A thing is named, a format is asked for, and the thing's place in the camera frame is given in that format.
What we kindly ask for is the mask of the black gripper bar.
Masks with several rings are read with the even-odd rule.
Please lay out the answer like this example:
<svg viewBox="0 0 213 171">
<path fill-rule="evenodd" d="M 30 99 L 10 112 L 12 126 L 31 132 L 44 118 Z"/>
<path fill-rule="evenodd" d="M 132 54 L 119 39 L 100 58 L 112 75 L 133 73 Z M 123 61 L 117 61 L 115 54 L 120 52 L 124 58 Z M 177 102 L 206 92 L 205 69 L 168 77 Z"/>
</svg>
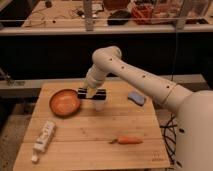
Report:
<svg viewBox="0 0 213 171">
<path fill-rule="evenodd" d="M 77 95 L 79 99 L 105 100 L 107 93 L 105 89 L 87 91 L 84 88 L 79 88 Z"/>
</svg>

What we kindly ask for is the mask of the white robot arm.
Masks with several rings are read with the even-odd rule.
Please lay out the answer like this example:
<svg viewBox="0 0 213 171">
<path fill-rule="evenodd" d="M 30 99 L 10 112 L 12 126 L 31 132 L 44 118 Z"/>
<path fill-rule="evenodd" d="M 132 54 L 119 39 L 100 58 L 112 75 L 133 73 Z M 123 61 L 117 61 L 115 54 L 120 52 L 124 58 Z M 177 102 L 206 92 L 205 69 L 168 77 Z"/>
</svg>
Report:
<svg viewBox="0 0 213 171">
<path fill-rule="evenodd" d="M 95 95 L 112 73 L 177 116 L 175 171 L 213 171 L 213 91 L 193 92 L 175 82 L 129 65 L 117 46 L 97 49 L 83 87 Z"/>
</svg>

